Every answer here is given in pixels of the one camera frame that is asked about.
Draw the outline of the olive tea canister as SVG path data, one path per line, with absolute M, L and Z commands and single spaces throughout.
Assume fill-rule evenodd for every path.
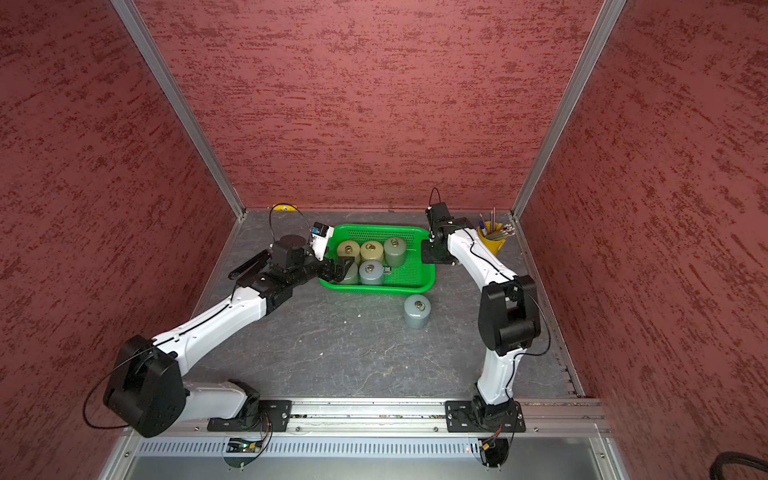
M 359 283 L 359 266 L 352 263 L 347 269 L 344 278 L 339 282 L 340 285 L 357 285 Z

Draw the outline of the beige tea canister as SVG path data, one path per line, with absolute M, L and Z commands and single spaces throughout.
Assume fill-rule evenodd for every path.
M 384 263 L 384 247 L 381 242 L 369 240 L 360 245 L 360 257 L 362 262 L 377 261 Z
M 352 258 L 355 264 L 361 261 L 360 244 L 354 240 L 344 240 L 340 242 L 336 249 L 339 258 Z

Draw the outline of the green plastic basket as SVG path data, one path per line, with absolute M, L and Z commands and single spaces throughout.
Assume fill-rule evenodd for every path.
M 380 286 L 340 285 L 335 282 L 320 282 L 324 287 L 343 293 L 372 295 L 423 294 L 429 291 L 436 281 L 436 267 L 421 261 L 421 241 L 429 237 L 425 229 L 412 226 L 343 224 L 334 228 L 334 234 L 328 244 L 327 256 L 338 258 L 336 249 L 344 240 L 354 240 L 360 245 L 369 240 L 383 243 L 390 237 L 401 237 L 407 242 L 407 259 L 402 267 L 392 269 L 385 261 L 384 284 Z

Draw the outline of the grey tea canister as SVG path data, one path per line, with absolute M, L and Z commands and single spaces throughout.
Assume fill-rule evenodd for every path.
M 368 286 L 380 286 L 384 284 L 385 268 L 377 260 L 367 260 L 358 267 L 359 283 Z

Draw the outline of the green tea canister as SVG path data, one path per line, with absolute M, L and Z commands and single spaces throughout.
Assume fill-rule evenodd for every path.
M 383 243 L 384 257 L 392 269 L 402 267 L 407 259 L 407 242 L 401 237 L 390 237 Z

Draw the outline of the grey-blue tea canister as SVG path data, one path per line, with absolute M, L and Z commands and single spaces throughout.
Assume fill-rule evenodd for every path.
M 406 298 L 404 303 L 404 320 L 412 329 L 424 328 L 431 316 L 431 301 L 424 295 L 414 294 Z

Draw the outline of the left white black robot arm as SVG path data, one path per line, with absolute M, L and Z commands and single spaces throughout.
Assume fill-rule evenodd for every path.
M 193 366 L 243 328 L 273 313 L 294 290 L 319 278 L 345 279 L 354 260 L 326 255 L 328 240 L 286 235 L 232 270 L 232 292 L 186 323 L 151 339 L 136 335 L 119 350 L 106 378 L 104 405 L 145 438 L 184 421 L 211 420 L 253 431 L 267 418 L 259 395 L 247 384 L 229 380 L 186 380 Z

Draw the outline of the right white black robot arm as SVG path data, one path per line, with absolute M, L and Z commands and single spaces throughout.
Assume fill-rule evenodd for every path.
M 521 407 L 512 386 L 522 357 L 541 334 L 535 282 L 506 267 L 463 219 L 432 220 L 421 258 L 463 266 L 479 288 L 477 328 L 486 353 L 470 421 L 486 431 L 520 431 Z

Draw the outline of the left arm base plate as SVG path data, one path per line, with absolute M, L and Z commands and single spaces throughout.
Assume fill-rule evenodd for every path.
M 209 432 L 285 432 L 291 417 L 293 402 L 290 400 L 259 400 L 246 402 L 233 418 L 211 418 Z

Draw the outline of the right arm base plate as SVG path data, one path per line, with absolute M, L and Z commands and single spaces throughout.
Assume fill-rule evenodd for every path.
M 476 396 L 471 401 L 446 401 L 444 407 L 450 433 L 522 433 L 527 429 L 521 405 L 517 401 L 488 405 Z

